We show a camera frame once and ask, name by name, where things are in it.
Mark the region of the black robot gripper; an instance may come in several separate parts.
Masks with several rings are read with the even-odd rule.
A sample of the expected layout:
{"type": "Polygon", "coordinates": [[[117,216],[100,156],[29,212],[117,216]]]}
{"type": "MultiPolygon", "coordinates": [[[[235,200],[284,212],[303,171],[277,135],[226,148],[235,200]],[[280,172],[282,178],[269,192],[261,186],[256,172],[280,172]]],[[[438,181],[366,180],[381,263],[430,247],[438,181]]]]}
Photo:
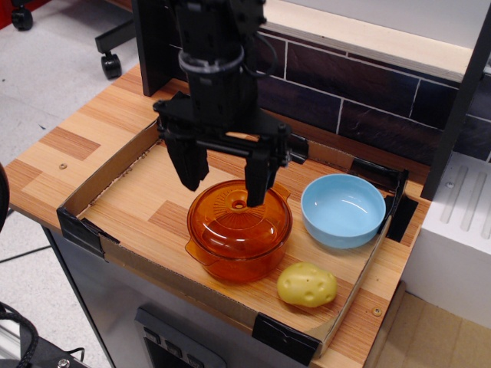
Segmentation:
{"type": "Polygon", "coordinates": [[[279,167],[287,166],[290,127],[262,112],[257,76],[241,57],[180,57],[189,93],[153,105],[159,131],[181,183],[196,191],[209,172],[210,150],[246,159],[247,206],[264,203],[279,167]]]}

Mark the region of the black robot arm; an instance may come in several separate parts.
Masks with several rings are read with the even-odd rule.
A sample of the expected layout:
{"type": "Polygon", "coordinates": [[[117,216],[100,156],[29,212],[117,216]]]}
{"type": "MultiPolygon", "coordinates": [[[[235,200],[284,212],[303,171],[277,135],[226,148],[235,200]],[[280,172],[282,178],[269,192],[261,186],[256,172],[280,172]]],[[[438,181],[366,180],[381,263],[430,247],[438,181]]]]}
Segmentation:
{"type": "Polygon", "coordinates": [[[209,172],[208,151],[242,157],[247,205],[265,201],[290,161],[291,127],[258,105],[255,41],[262,1],[170,1],[180,34],[180,68],[189,93],[153,105],[158,131],[181,183],[191,191],[209,172]]]}

